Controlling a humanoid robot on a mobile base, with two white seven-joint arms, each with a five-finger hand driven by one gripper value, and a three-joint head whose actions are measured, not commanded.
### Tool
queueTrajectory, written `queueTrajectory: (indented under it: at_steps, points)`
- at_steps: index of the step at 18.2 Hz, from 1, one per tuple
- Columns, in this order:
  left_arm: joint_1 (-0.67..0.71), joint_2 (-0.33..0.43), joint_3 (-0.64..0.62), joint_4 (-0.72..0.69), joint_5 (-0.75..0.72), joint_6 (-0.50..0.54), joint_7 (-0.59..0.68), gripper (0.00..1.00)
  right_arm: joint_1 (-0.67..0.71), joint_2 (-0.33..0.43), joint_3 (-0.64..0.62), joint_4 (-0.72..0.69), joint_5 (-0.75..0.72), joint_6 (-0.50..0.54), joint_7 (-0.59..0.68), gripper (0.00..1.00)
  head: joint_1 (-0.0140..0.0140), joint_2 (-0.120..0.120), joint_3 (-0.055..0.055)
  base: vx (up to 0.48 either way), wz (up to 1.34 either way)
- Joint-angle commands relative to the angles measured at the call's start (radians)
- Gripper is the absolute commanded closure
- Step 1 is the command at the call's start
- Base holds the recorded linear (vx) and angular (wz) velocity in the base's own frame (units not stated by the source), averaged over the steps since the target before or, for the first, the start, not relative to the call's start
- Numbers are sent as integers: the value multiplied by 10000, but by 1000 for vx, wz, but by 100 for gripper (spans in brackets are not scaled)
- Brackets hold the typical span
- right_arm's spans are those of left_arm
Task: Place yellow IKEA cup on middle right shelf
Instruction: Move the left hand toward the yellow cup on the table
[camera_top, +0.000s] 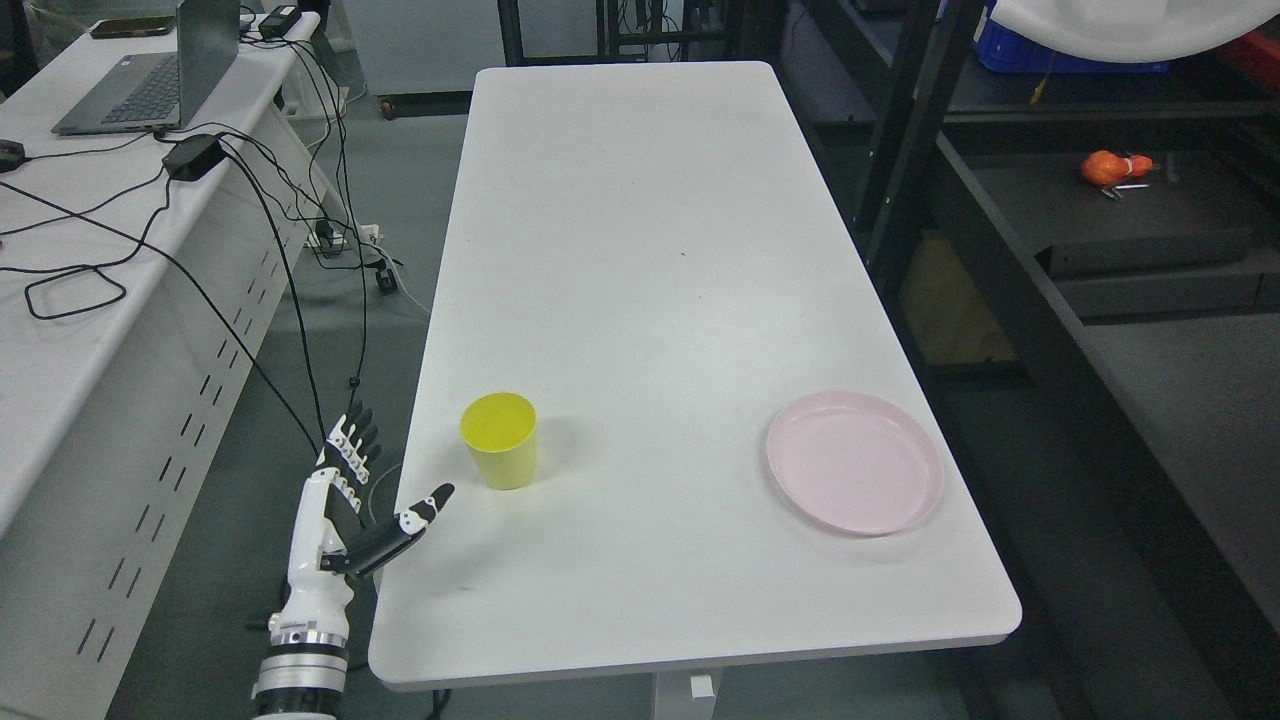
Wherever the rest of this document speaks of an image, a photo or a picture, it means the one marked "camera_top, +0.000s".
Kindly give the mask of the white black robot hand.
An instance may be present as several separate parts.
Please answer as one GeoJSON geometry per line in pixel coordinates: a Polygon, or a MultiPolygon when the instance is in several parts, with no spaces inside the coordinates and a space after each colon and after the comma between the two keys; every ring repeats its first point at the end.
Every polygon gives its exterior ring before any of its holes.
{"type": "Polygon", "coordinates": [[[372,411],[361,402],[351,404],[325,436],[294,518],[289,594],[268,624],[271,644],[343,646],[355,583],[421,539],[454,495],[454,486],[444,483],[394,515],[365,521],[361,491],[381,452],[376,437],[372,411]]]}

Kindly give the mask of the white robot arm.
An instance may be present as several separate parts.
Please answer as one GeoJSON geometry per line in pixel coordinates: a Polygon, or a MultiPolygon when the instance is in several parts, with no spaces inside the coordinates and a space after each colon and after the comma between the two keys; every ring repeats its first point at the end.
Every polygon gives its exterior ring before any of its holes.
{"type": "Polygon", "coordinates": [[[338,719],[349,670],[348,639],[288,626],[270,634],[250,700],[251,719],[338,719]]]}

